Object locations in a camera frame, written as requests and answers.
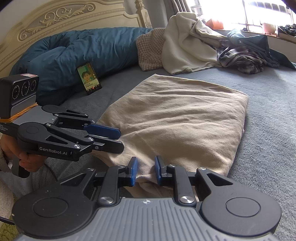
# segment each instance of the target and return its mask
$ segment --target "silver bolt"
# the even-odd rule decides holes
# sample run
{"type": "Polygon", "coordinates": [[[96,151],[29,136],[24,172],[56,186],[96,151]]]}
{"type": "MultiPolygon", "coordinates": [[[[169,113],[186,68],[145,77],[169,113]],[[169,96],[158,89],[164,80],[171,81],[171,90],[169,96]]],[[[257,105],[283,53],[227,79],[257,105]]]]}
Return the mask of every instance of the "silver bolt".
{"type": "Polygon", "coordinates": [[[190,196],[183,196],[183,197],[180,198],[180,202],[186,203],[186,204],[193,203],[194,200],[195,200],[195,198],[190,197],[190,196]]]}
{"type": "Polygon", "coordinates": [[[114,199],[111,197],[101,197],[100,200],[103,204],[111,204],[114,202],[114,199]]]}

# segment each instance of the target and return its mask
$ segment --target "bed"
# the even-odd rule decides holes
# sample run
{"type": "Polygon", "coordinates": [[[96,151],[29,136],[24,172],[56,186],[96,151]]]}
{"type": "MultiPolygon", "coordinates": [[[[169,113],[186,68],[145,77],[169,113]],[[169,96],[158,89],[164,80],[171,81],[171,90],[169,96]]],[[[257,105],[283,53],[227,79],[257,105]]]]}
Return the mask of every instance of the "bed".
{"type": "MultiPolygon", "coordinates": [[[[104,27],[151,28],[149,14],[142,0],[136,0],[135,4],[137,12],[133,15],[125,12],[121,0],[54,0],[33,10],[11,29],[0,45],[0,77],[9,75],[14,63],[29,46],[46,36],[69,30],[104,27]]],[[[133,66],[102,78],[104,91],[89,96],[82,91],[62,105],[88,113],[90,118],[98,120],[109,105],[153,74],[170,75],[164,69],[143,72],[139,66],[133,66]]],[[[212,68],[176,76],[224,85],[249,95],[245,132],[228,177],[275,198],[282,207],[282,219],[275,235],[282,241],[295,240],[295,72],[285,67],[265,67],[262,73],[245,75],[234,69],[212,68]]],[[[95,167],[102,171],[107,168],[91,155],[83,156],[78,163],[51,158],[47,163],[58,178],[82,168],[95,167]]],[[[27,180],[30,185],[27,190],[23,190],[24,193],[54,182],[46,168],[35,173],[33,178],[39,182],[27,180]]],[[[124,189],[121,195],[130,196],[124,189]]]]}

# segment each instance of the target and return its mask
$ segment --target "human hand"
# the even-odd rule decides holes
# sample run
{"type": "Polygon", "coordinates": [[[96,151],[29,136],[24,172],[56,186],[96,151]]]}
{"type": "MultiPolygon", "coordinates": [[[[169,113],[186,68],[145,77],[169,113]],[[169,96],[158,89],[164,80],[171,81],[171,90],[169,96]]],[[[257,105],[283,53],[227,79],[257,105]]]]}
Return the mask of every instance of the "human hand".
{"type": "Polygon", "coordinates": [[[20,159],[20,166],[28,172],[36,172],[44,165],[46,157],[27,154],[18,146],[17,140],[14,137],[3,134],[0,146],[9,159],[12,160],[13,155],[17,156],[20,159]]]}

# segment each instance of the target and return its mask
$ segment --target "smartphone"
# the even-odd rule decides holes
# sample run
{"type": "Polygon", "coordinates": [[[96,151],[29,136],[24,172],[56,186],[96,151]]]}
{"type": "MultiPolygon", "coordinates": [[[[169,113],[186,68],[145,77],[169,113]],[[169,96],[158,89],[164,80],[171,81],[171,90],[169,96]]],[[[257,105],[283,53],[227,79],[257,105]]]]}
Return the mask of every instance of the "smartphone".
{"type": "Polygon", "coordinates": [[[93,67],[91,66],[91,63],[86,63],[77,67],[77,71],[88,95],[99,89],[102,89],[102,86],[97,78],[96,73],[94,72],[93,67]]]}

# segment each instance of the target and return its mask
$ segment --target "bed headboard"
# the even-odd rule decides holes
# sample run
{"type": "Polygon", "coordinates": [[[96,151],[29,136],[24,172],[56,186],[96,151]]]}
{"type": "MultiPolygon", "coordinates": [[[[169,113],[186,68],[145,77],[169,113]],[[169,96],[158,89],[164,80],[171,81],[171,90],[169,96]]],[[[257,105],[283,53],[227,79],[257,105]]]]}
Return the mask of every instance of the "bed headboard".
{"type": "Polygon", "coordinates": [[[20,56],[41,38],[69,30],[106,27],[152,28],[142,0],[136,14],[125,12],[124,0],[52,0],[32,9],[0,44],[0,77],[8,76],[20,56]]]}

